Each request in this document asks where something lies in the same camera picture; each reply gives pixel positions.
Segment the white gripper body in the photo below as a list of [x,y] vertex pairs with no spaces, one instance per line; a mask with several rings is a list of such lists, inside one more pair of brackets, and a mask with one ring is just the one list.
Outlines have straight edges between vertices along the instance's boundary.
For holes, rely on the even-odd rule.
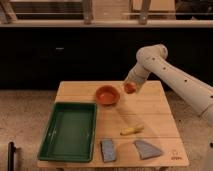
[[136,64],[128,73],[124,84],[133,83],[137,89],[146,82],[150,75],[150,72],[140,64]]

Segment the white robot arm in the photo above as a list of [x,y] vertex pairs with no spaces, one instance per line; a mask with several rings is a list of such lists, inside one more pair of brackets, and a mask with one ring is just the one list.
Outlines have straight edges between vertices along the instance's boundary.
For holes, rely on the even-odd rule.
[[213,87],[169,64],[167,57],[168,50],[163,44],[140,48],[137,62],[124,81],[124,91],[138,92],[154,73],[213,128]]

